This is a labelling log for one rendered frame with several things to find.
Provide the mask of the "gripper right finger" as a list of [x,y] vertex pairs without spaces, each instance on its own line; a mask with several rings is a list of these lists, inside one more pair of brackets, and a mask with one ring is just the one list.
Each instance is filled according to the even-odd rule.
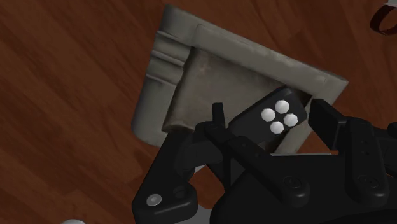
[[308,124],[337,154],[308,156],[309,202],[397,202],[374,126],[344,116],[323,99],[310,102]]

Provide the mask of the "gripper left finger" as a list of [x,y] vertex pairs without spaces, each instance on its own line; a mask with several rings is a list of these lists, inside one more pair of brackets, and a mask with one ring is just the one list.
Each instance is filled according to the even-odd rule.
[[[261,113],[265,110],[267,119],[256,129],[273,127],[274,122],[283,127],[283,131],[266,132],[265,137],[270,136],[270,139],[261,141],[272,141],[307,118],[307,112],[300,102],[258,102],[232,121],[245,119],[250,113],[247,111],[256,107],[259,107]],[[225,126],[221,102],[212,105],[211,122]],[[225,189],[244,172],[243,166],[235,160],[231,160],[230,164],[225,163],[226,157],[205,137],[204,127],[211,122],[198,123],[194,132],[178,129],[167,134],[132,201],[136,224],[174,224],[192,218],[199,209],[199,204],[197,191],[188,182],[198,166],[208,166]]]

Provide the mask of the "black remote with white buttons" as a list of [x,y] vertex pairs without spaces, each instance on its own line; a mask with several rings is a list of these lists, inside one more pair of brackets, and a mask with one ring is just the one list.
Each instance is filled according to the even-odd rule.
[[233,118],[228,129],[235,136],[246,136],[266,150],[296,153],[307,137],[299,125],[307,118],[311,95],[281,86]]

